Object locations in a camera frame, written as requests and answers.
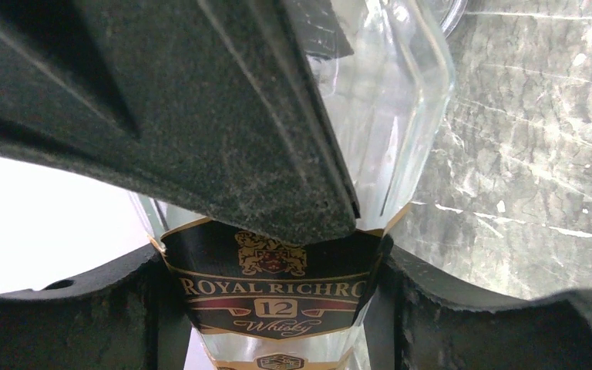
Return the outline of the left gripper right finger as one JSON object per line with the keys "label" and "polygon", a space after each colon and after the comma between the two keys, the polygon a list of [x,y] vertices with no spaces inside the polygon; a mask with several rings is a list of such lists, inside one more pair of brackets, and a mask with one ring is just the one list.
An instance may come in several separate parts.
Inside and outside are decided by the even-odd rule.
{"label": "left gripper right finger", "polygon": [[592,369],[592,289],[526,301],[395,247],[365,332],[374,369]]}

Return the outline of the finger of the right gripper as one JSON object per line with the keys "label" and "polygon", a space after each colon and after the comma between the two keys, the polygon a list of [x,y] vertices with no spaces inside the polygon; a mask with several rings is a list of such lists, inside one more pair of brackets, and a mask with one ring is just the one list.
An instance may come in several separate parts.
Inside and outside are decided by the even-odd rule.
{"label": "finger of the right gripper", "polygon": [[330,1],[0,1],[0,156],[293,244],[359,202],[310,63]]}

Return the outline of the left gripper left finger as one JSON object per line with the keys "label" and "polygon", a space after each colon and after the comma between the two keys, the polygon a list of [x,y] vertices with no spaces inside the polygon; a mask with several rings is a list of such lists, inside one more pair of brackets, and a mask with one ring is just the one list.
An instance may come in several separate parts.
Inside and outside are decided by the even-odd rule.
{"label": "left gripper left finger", "polygon": [[181,369],[190,333],[150,245],[40,291],[0,294],[0,369]]}

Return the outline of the clear glass bottle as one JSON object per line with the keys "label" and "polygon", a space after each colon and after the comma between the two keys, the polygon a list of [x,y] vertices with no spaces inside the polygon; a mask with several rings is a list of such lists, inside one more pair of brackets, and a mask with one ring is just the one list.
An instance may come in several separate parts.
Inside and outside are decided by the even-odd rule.
{"label": "clear glass bottle", "polygon": [[428,0],[427,3],[443,35],[449,37],[462,18],[469,0]]}

